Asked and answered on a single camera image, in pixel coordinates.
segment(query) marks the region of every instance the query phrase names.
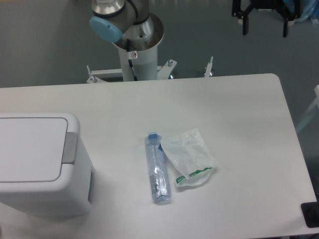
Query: white tabletop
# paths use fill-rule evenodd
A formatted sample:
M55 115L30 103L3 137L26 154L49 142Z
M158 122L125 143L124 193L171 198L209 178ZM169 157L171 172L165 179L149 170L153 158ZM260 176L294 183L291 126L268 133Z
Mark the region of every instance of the white tabletop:
M96 168L89 215L51 219L0 204L2 238L250 239L311 234L316 200L277 76L0 89L0 112L71 112ZM152 203L144 138L197 127L218 170ZM172 166L168 165L172 175Z

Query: plastic water bottle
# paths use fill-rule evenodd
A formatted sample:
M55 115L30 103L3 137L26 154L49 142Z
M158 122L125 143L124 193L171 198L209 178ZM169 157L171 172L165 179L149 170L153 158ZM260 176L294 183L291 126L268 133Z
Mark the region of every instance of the plastic water bottle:
M149 132L145 139L152 197L155 203L169 200L171 197L166 157L160 147L160 140L161 136L154 131Z

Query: clear plastic bag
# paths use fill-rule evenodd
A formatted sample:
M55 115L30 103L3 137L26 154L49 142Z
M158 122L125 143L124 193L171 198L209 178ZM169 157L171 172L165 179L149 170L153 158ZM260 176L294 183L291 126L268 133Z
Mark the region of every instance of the clear plastic bag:
M197 186L205 182L217 167L197 128L180 135L163 138L161 147L174 167L181 173L177 186Z

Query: white cylinder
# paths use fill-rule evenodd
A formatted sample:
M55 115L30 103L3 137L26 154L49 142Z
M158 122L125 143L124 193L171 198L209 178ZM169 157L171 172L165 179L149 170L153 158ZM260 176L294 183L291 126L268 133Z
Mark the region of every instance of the white cylinder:
M119 50L124 81L134 81L133 72L129 65L129 53L116 46ZM158 77L158 44L150 49L138 51L138 57L132 59L132 65L138 81L157 80Z

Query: metal bolt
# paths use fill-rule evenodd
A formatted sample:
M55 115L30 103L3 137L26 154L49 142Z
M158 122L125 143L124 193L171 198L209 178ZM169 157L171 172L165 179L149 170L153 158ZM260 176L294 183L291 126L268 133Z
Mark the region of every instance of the metal bolt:
M90 70L90 67L87 65L86 68L88 69L89 77L93 79L93 82L94 82L94 83L97 83L98 81L97 81L97 79L95 78L95 76L92 75L92 71Z

